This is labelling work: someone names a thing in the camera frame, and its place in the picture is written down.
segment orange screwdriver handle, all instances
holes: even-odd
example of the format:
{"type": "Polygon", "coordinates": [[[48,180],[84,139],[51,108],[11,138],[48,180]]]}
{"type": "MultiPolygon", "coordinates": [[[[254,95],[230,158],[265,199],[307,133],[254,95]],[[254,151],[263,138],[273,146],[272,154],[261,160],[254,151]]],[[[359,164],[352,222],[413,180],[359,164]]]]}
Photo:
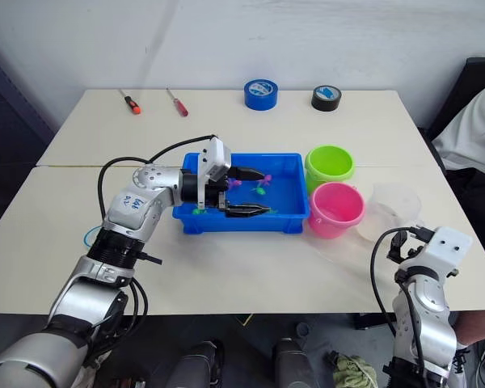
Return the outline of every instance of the orange screwdriver handle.
{"type": "Polygon", "coordinates": [[[140,109],[140,107],[138,106],[138,104],[135,103],[131,97],[129,97],[128,95],[126,95],[124,97],[124,100],[126,101],[126,103],[128,104],[129,108],[131,109],[131,112],[133,112],[134,115],[140,115],[142,113],[142,110],[140,109]]]}
{"type": "Polygon", "coordinates": [[[176,110],[179,112],[179,114],[182,117],[188,116],[188,110],[186,109],[185,105],[182,104],[181,101],[179,101],[178,99],[174,99],[173,102],[175,103],[176,110]]]}

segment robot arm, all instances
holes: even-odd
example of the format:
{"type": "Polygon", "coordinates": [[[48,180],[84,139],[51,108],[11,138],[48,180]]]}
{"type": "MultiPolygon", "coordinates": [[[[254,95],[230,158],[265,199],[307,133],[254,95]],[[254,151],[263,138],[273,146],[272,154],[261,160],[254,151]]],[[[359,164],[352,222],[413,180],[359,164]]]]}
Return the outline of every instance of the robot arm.
{"type": "Polygon", "coordinates": [[[218,208],[227,217],[251,217],[269,210],[258,204],[231,205],[225,198],[229,177],[257,180],[264,175],[232,167],[230,150],[217,137],[201,154],[198,174],[154,164],[136,169],[132,183],[113,200],[94,244],[57,296],[47,327],[0,355],[0,386],[69,387],[83,363],[93,364],[129,333],[134,318],[127,329],[120,327],[128,301],[122,288],[129,286],[137,301],[136,261],[161,263],[142,249],[166,208],[197,203],[200,209],[218,208]]]}
{"type": "Polygon", "coordinates": [[[400,248],[407,240],[407,232],[398,232],[392,239],[388,257],[399,264],[395,282],[401,291],[393,302],[397,318],[394,358],[384,371],[391,376],[389,388],[443,387],[457,344],[448,322],[444,283],[458,274],[456,268],[472,239],[448,227],[434,232],[425,228],[410,231],[426,245],[411,249],[404,259],[400,248]]]}

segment blue plastic tray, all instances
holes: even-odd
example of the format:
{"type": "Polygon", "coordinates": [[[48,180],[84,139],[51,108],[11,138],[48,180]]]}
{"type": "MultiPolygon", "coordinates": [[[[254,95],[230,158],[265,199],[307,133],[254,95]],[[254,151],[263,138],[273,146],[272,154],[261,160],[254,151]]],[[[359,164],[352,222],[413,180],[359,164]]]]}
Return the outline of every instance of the blue plastic tray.
{"type": "MultiPolygon", "coordinates": [[[[186,154],[183,168],[197,173],[199,154],[186,154]]],[[[232,166],[253,167],[270,174],[269,186],[263,185],[264,196],[253,190],[257,182],[242,182],[241,186],[226,192],[231,204],[244,202],[259,203],[272,208],[265,213],[249,218],[230,218],[217,209],[207,209],[207,213],[193,214],[194,204],[175,207],[172,216],[183,223],[186,234],[223,231],[282,231],[297,234],[302,232],[302,221],[309,216],[306,181],[300,154],[232,154],[232,166]]]]}

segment plastic toy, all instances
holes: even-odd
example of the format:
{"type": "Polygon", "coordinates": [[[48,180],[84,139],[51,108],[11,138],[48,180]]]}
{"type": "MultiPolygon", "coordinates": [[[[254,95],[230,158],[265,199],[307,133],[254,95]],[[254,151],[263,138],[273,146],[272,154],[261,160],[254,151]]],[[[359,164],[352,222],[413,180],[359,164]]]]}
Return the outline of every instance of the plastic toy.
{"type": "Polygon", "coordinates": [[[207,210],[206,209],[198,209],[195,208],[192,210],[192,214],[199,215],[199,214],[206,214],[207,210]]]}
{"type": "Polygon", "coordinates": [[[240,185],[242,185],[243,182],[241,180],[236,180],[236,179],[233,179],[233,178],[230,178],[228,179],[228,189],[232,189],[232,188],[236,188],[240,185]]]}
{"type": "Polygon", "coordinates": [[[266,190],[264,190],[263,188],[252,188],[251,190],[259,194],[260,196],[266,195],[266,190]]]}
{"type": "Polygon", "coordinates": [[[264,179],[258,180],[259,186],[262,184],[263,186],[269,186],[269,183],[272,181],[271,174],[264,176],[264,179]]]}

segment green bucket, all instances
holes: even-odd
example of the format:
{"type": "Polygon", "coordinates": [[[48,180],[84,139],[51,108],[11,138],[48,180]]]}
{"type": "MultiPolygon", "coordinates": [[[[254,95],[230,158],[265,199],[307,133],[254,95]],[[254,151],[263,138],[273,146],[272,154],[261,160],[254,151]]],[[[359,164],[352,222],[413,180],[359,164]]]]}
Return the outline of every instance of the green bucket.
{"type": "Polygon", "coordinates": [[[354,173],[351,154],[335,145],[321,145],[306,156],[306,185],[311,194],[320,184],[341,182],[354,173]]]}

